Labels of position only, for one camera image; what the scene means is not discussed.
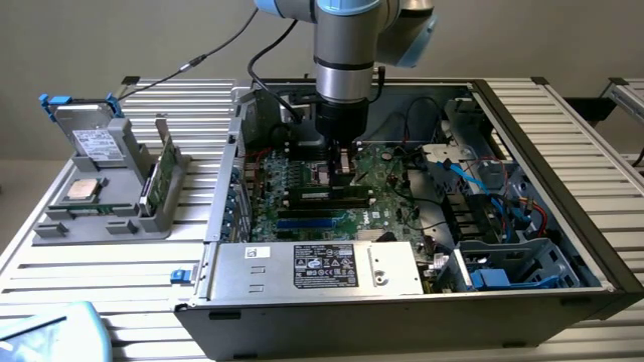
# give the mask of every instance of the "green circuit board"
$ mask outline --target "green circuit board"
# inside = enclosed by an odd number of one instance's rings
[[[415,246],[422,243],[423,233],[414,230],[421,228],[421,222],[410,218],[406,225],[397,217],[397,210],[401,209],[407,219],[414,205],[387,184],[390,174],[402,179],[403,166],[401,162],[382,158],[386,152],[394,155],[394,148],[373,144],[355,158],[355,184],[371,187],[374,204],[370,208],[334,210],[333,217],[325,218],[322,228],[291,229],[279,228],[278,225],[283,220],[281,212],[289,210],[283,204],[286,191],[295,186],[306,186],[307,190],[315,190],[315,187],[325,189],[326,177],[321,171],[326,170],[326,164],[321,161],[290,161],[286,154],[278,151],[273,151],[259,164],[250,164],[247,180],[253,184],[253,242],[370,240],[378,238],[375,235],[393,232],[397,240],[410,241]],[[399,192],[410,195],[409,190],[399,188]],[[303,221],[311,218],[294,219]]]

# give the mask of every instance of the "motherboard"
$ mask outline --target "motherboard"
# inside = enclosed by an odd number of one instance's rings
[[[385,144],[371,144],[358,152],[354,182],[329,209],[319,204],[321,197],[338,190],[330,187],[327,163],[295,161],[277,150],[258,155],[246,167],[253,187],[253,242],[410,241],[425,257],[425,235],[398,152]]]

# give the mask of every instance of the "warning label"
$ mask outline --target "warning label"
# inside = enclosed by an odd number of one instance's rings
[[[94,161],[121,161],[123,154],[109,130],[75,130],[85,153]]]
[[[353,244],[294,247],[294,285],[298,289],[359,286]]]

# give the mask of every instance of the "circuit board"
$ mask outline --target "circuit board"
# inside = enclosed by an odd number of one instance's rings
[[[283,152],[273,151],[259,164],[249,164],[247,180],[254,184],[253,242],[375,241],[382,234],[391,232],[398,241],[410,241],[417,249],[425,242],[425,235],[417,230],[421,228],[421,222],[409,218],[414,205],[393,191],[393,185],[387,183],[390,175],[402,179],[403,173],[402,163],[383,158],[385,153],[390,156],[394,155],[394,151],[393,147],[371,144],[355,157],[355,184],[370,186],[375,199],[371,206],[327,211],[329,217],[323,219],[294,217],[298,214],[310,214],[306,211],[289,213],[285,206],[286,192],[294,184],[299,183],[309,190],[317,187],[325,189],[327,165],[323,162],[290,161]],[[281,217],[286,214],[291,216],[289,221]]]
[[[163,207],[171,189],[173,172],[178,164],[175,157],[175,144],[173,138],[167,137],[158,164],[154,166],[153,176],[150,177],[142,191],[141,206],[143,213],[153,216],[159,207]]]

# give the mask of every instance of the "power supply label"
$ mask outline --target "power supply label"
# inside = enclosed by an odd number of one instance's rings
[[[295,245],[294,248],[298,289],[359,286],[354,244]]]

